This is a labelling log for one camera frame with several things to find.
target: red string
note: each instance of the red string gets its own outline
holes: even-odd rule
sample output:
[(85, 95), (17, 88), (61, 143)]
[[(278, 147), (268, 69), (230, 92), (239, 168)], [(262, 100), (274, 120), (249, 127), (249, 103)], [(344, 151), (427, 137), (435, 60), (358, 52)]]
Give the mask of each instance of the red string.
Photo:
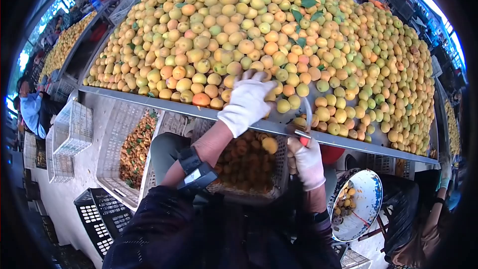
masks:
[(367, 228), (370, 227), (370, 225), (369, 225), (365, 220), (363, 220), (362, 218), (360, 218), (360, 216), (358, 216), (357, 214), (355, 214), (354, 211), (352, 211), (352, 213), (354, 213), (355, 216), (357, 216), (361, 221), (363, 221), (363, 223), (367, 226)]

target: gloved hand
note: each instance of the gloved hand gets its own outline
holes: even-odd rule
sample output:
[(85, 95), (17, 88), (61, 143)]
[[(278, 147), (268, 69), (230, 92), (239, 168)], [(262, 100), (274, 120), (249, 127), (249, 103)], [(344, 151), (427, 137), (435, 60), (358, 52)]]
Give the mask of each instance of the gloved hand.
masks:
[(451, 179), (451, 168), (452, 168), (452, 163), (451, 163), (451, 158), (448, 158), (446, 162), (443, 163), (442, 165), (442, 171), (440, 173), (440, 183), (438, 184), (436, 190), (440, 188), (446, 188), (448, 189), (448, 184), (450, 183)]
[(303, 146), (299, 139), (290, 137), (287, 139), (287, 147), (296, 158), (297, 171), (303, 183), (303, 189), (310, 191), (319, 188), (326, 182), (324, 177), (324, 165), (319, 143), (313, 138), (306, 146)]
[(274, 81), (261, 82), (266, 72), (250, 69), (236, 77), (229, 104), (218, 112), (218, 119), (231, 130), (234, 138), (244, 133), (247, 128), (265, 117), (274, 102), (264, 102), (267, 93), (273, 90)]
[(385, 9), (385, 5), (378, 0), (368, 0), (368, 2), (373, 3), (375, 7), (378, 7), (379, 9)]

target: blue jacket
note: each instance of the blue jacket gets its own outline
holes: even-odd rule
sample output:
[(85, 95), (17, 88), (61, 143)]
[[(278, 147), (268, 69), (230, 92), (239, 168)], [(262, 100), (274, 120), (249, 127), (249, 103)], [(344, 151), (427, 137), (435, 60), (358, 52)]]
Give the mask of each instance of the blue jacket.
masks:
[(28, 129), (39, 137), (45, 139), (45, 129), (39, 123), (39, 111), (42, 106), (42, 98), (36, 93), (29, 93), (27, 97), (20, 98), (20, 112)]

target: black wristband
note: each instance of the black wristband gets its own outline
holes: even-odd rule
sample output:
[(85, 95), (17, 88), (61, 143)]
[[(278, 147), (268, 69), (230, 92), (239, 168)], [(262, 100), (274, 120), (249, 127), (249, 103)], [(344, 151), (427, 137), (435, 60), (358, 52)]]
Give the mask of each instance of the black wristband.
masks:
[(440, 204), (445, 204), (445, 200), (443, 198), (436, 197), (435, 203), (439, 202)]

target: orange glove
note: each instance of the orange glove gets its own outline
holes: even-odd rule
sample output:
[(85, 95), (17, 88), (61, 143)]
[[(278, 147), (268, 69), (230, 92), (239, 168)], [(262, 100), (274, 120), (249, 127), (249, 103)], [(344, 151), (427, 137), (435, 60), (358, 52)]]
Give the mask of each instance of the orange glove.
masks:
[(378, 0), (368, 0), (368, 2), (373, 3), (375, 7), (378, 7), (379, 9), (385, 9), (385, 6), (383, 3), (379, 2)]

